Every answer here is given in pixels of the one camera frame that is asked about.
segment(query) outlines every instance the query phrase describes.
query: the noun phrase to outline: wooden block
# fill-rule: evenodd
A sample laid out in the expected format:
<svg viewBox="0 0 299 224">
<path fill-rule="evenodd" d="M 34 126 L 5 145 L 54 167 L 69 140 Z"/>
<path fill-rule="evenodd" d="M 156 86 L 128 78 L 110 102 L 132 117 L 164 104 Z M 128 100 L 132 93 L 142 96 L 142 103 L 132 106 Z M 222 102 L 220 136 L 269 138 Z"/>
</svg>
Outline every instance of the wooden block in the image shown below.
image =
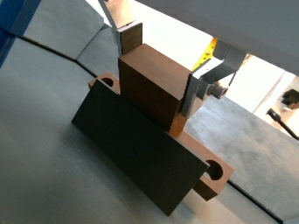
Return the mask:
<svg viewBox="0 0 299 224">
<path fill-rule="evenodd" d="M 174 136 L 185 124 L 178 111 L 190 71 L 146 44 L 117 63 L 121 96 Z"/>
<path fill-rule="evenodd" d="M 142 44 L 142 24 L 132 24 L 117 31 L 120 32 L 121 54 L 124 54 Z"/>
<path fill-rule="evenodd" d="M 208 174 L 201 175 L 200 180 L 192 188 L 194 192 L 209 200 L 220 194 L 220 191 L 229 180 L 233 168 L 182 131 L 176 140 L 198 156 L 208 164 Z"/>
<path fill-rule="evenodd" d="M 98 80 L 72 122 L 169 215 L 206 171 L 206 163 Z"/>
<path fill-rule="evenodd" d="M 120 87 L 118 87 L 118 80 L 117 78 L 113 76 L 112 73 L 105 72 L 102 73 L 96 79 L 93 79 L 89 83 L 88 83 L 88 87 L 92 88 L 96 80 L 101 80 L 106 83 L 106 85 L 110 87 L 110 89 L 114 91 L 114 93 L 117 93 L 120 95 Z"/>
<path fill-rule="evenodd" d="M 132 8 L 128 0 L 104 0 L 116 28 L 133 22 Z"/>
</svg>

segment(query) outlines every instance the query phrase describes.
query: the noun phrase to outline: blue surface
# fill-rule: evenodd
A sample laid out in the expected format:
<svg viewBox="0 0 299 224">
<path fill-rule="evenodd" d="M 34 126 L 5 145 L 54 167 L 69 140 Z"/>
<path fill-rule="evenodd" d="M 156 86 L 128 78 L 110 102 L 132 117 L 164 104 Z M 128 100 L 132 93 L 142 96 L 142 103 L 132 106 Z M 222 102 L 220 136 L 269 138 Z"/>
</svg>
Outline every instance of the blue surface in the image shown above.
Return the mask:
<svg viewBox="0 0 299 224">
<path fill-rule="evenodd" d="M 6 54 L 14 43 L 16 36 L 0 28 L 0 68 L 5 62 Z"/>
<path fill-rule="evenodd" d="M 41 0 L 2 0 L 0 2 L 0 28 L 22 36 Z"/>
</svg>

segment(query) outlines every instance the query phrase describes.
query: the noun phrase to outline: gray floor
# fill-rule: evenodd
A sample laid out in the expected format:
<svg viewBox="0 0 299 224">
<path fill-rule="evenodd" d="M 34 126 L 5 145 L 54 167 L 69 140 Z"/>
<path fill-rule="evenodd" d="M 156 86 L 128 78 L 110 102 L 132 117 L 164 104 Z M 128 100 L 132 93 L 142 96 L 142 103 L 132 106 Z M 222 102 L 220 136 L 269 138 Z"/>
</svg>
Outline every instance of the gray floor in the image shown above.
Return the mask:
<svg viewBox="0 0 299 224">
<path fill-rule="evenodd" d="M 104 25 L 94 38 L 89 41 L 84 51 L 80 53 L 77 62 L 94 75 L 101 75 L 104 72 L 109 72 L 117 77 L 116 55 L 117 45 L 114 42 L 113 32 L 110 27 Z"/>
<path fill-rule="evenodd" d="M 234 168 L 230 181 L 287 221 L 299 216 L 299 142 L 225 97 L 209 98 L 186 131 Z"/>
<path fill-rule="evenodd" d="M 90 79 L 16 40 L 0 70 L 1 223 L 276 223 L 229 185 L 162 214 L 70 124 Z"/>
<path fill-rule="evenodd" d="M 299 223 L 299 218 L 291 219 L 284 224 L 297 224 Z"/>
</svg>

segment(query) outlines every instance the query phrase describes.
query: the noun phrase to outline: black rectangular board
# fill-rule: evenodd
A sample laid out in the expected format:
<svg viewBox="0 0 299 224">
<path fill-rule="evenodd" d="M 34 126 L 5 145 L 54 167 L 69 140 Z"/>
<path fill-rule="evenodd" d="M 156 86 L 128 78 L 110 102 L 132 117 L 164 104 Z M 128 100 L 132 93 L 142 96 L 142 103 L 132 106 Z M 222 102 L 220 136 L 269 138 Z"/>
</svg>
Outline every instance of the black rectangular board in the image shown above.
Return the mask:
<svg viewBox="0 0 299 224">
<path fill-rule="evenodd" d="M 72 120 L 120 171 L 169 215 L 208 165 L 96 81 Z"/>
</svg>

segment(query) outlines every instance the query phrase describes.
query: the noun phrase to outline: black cable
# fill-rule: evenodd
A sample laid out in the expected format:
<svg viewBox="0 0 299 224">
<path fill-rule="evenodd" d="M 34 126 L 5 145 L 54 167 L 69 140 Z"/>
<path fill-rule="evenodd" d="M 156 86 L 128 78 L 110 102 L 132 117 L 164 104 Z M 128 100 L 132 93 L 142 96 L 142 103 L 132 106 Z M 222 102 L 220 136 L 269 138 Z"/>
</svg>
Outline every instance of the black cable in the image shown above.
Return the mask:
<svg viewBox="0 0 299 224">
<path fill-rule="evenodd" d="M 270 116 L 270 118 L 273 119 L 273 121 L 280 124 L 280 126 L 284 128 L 284 130 L 287 131 L 287 133 L 291 135 L 291 137 L 299 141 L 299 136 L 288 128 L 288 126 L 285 125 L 285 123 L 281 120 L 280 115 L 272 109 L 269 109 L 266 111 L 266 114 Z"/>
<path fill-rule="evenodd" d="M 283 224 L 283 220 L 268 210 L 268 208 L 238 187 L 230 180 L 228 184 L 249 199 L 249 201 L 266 213 L 266 215 L 279 223 Z"/>
<path fill-rule="evenodd" d="M 229 80 L 228 86 L 229 86 L 230 82 L 233 81 L 233 79 L 234 79 L 234 77 L 236 77 L 236 73 L 237 73 L 237 72 L 234 72 L 233 75 L 232 75 L 232 78 L 230 78 L 230 80 Z"/>
</svg>

